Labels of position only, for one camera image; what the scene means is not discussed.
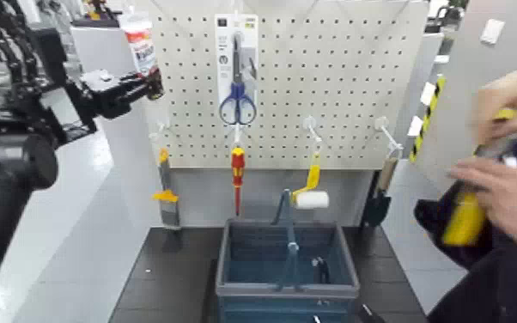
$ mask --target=black robotic arm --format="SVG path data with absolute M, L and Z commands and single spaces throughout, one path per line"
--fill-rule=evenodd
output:
M 22 62 L 7 39 L 15 42 Z M 38 74 L 33 48 L 46 77 Z M 0 265 L 32 193 L 56 181 L 54 151 L 96 132 L 95 117 L 117 118 L 131 110 L 133 101 L 163 94 L 160 71 L 148 77 L 137 73 L 116 77 L 97 70 L 74 82 L 66 76 L 65 59 L 55 29 L 31 30 L 15 0 L 0 0 L 0 60 L 7 64 L 12 82 L 0 106 Z M 60 87 L 80 118 L 75 124 L 61 125 L 52 109 L 40 103 L 43 93 Z

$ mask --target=basket handle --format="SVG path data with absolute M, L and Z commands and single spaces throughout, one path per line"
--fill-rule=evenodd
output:
M 286 225 L 287 227 L 287 260 L 284 263 L 283 274 L 279 279 L 275 291 L 280 291 L 284 286 L 295 286 L 295 290 L 301 291 L 302 287 L 299 285 L 299 267 L 298 267 L 298 252 L 299 245 L 296 243 L 295 227 L 293 226 L 293 219 L 290 217 L 290 198 L 291 193 L 289 189 L 285 189 L 281 194 L 281 199 L 278 203 L 278 210 L 275 219 L 272 221 L 272 225 L 278 225 L 279 223 Z

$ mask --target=pegboard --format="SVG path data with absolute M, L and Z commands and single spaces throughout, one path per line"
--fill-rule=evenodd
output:
M 147 107 L 153 152 L 177 168 L 230 168 L 234 132 L 217 116 L 214 15 L 230 1 L 138 0 L 154 21 L 166 95 Z M 317 121 L 321 167 L 382 168 L 386 137 L 403 106 L 428 4 L 423 1 L 247 0 L 258 15 L 258 117 L 244 128 L 248 168 L 308 168 Z

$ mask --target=blue scissors handle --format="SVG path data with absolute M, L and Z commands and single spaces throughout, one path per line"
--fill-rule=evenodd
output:
M 234 120 L 226 120 L 224 117 L 224 107 L 229 102 L 234 102 Z M 252 108 L 252 116 L 251 119 L 247 122 L 242 122 L 241 116 L 241 106 L 243 104 L 250 105 Z M 245 94 L 245 83 L 243 82 L 233 82 L 230 85 L 230 95 L 225 99 L 221 106 L 219 107 L 219 115 L 221 117 L 222 122 L 224 122 L 227 125 L 248 125 L 254 121 L 254 119 L 257 117 L 257 108 L 254 105 L 254 102 L 252 102 L 251 98 L 248 97 L 248 95 Z

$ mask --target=table surface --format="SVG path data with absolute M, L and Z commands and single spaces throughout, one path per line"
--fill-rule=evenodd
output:
M 383 230 L 344 232 L 362 302 L 387 323 L 427 322 Z M 222 229 L 151 229 L 110 323 L 215 323 L 221 238 Z

